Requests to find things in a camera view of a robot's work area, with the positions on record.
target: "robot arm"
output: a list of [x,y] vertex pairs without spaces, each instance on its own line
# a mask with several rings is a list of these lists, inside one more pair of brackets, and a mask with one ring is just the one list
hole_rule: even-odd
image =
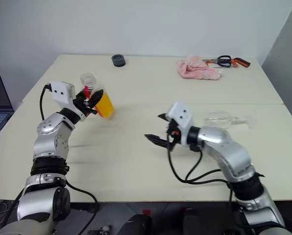
[[[232,140],[226,130],[195,127],[192,115],[180,102],[176,102],[166,114],[159,117],[169,122],[167,133],[174,138],[169,144],[172,149],[176,143],[193,151],[201,149],[217,162],[243,210],[248,226],[267,222],[285,226],[280,212],[251,164],[248,152]],[[158,136],[146,137],[156,145],[167,145],[167,141]],[[278,229],[284,230],[280,234],[288,233],[285,229]]]
[[70,212],[69,191],[65,188],[68,139],[78,121],[96,113],[92,108],[101,99],[103,90],[87,100],[83,92],[75,95],[72,84],[55,81],[51,83],[51,91],[61,111],[37,127],[33,166],[18,205],[18,221],[3,227],[0,235],[49,235]]

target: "black scissors handle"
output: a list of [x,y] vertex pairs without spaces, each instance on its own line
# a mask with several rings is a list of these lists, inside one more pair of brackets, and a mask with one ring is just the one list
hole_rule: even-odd
[[230,57],[230,55],[221,55],[218,57],[217,64],[221,67],[231,67],[232,58]]

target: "pink cloth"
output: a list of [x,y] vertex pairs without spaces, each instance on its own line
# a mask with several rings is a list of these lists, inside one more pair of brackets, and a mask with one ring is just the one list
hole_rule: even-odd
[[197,55],[178,61],[177,70],[183,78],[207,80],[218,80],[222,72],[222,70],[209,68]]

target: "yellow cup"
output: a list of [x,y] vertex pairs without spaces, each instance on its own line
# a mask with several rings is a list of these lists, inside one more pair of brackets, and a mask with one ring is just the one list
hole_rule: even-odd
[[105,90],[103,90],[103,95],[100,101],[96,104],[95,109],[98,111],[98,114],[103,118],[109,118],[113,114],[114,107]]

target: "black cap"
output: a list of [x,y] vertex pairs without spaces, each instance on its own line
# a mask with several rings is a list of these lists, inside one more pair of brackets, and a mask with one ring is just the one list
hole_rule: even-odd
[[112,56],[112,62],[114,64],[114,66],[116,66],[116,67],[122,67],[122,66],[124,66],[126,64],[124,56],[121,55],[121,54],[113,55]]

